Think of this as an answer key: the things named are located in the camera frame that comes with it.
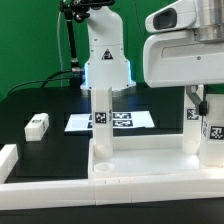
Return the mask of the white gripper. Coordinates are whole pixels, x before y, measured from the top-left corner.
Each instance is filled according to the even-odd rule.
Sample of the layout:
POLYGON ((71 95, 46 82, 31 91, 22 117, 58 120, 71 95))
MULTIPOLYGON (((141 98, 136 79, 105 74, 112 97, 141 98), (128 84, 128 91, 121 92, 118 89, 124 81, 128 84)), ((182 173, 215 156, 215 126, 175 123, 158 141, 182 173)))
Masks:
POLYGON ((207 114, 204 86, 224 83, 224 0, 176 0, 145 20, 143 74, 151 87, 187 86, 207 114))

